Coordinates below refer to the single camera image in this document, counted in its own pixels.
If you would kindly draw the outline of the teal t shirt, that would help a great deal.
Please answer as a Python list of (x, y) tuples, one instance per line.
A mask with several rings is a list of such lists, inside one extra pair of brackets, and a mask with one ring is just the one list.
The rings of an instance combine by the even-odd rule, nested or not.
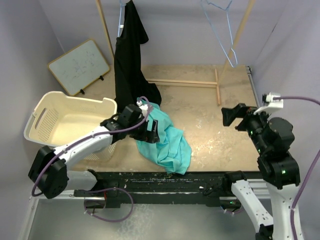
[(191, 163), (192, 149), (184, 137), (184, 131), (174, 127), (171, 118), (156, 103), (150, 103), (152, 111), (148, 116), (148, 130), (157, 120), (159, 142), (136, 141), (138, 152), (149, 161), (161, 166), (169, 174), (184, 175)]

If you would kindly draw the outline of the black t shirt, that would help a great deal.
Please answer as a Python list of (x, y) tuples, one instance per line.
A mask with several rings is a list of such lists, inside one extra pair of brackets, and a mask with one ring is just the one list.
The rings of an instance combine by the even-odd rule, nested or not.
[(124, 27), (116, 38), (114, 53), (115, 102), (117, 111), (135, 104), (144, 96), (160, 105), (162, 97), (156, 84), (149, 83), (141, 70), (141, 45), (149, 41), (136, 6), (132, 0), (124, 7)]

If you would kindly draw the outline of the light blue wire hanger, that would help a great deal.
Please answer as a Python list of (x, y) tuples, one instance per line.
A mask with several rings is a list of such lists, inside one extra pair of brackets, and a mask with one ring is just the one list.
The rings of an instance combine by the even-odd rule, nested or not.
[(238, 66), (238, 56), (235, 51), (230, 9), (232, 0), (201, 0), (200, 6), (209, 26), (232, 68)]

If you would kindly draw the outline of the blue hanger with black shirt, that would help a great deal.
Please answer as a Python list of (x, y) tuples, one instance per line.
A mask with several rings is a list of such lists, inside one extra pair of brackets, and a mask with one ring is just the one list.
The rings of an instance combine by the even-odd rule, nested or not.
[(125, 3), (123, 0), (119, 0), (119, 18), (118, 18), (118, 30), (117, 37), (120, 37), (122, 30), (124, 28), (124, 14), (125, 14)]

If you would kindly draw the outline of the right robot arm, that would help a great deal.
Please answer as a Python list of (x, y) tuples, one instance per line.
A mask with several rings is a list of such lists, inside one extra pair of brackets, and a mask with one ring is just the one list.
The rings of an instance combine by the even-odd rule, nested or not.
[(223, 126), (230, 126), (240, 118), (235, 129), (248, 133), (259, 154), (258, 169), (269, 193), (271, 213), (258, 199), (242, 171), (227, 173), (222, 183), (223, 192), (235, 195), (248, 214), (257, 240), (304, 239), (295, 201), (301, 183), (300, 169), (289, 153), (295, 139), (293, 125), (283, 118), (269, 117), (283, 107), (282, 101), (276, 101), (259, 108), (239, 103), (234, 108), (221, 109)]

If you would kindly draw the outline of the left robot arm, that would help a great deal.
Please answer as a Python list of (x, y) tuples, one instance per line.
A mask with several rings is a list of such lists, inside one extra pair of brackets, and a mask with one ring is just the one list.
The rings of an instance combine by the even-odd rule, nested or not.
[(70, 143), (55, 148), (41, 147), (28, 173), (34, 183), (31, 195), (53, 199), (65, 190), (84, 190), (91, 196), (101, 194), (103, 184), (94, 171), (73, 171), (72, 167), (126, 137), (151, 144), (159, 142), (158, 121), (154, 120), (151, 129), (148, 128), (152, 110), (151, 104), (139, 101), (137, 105), (127, 105), (123, 112), (103, 120), (94, 130)]

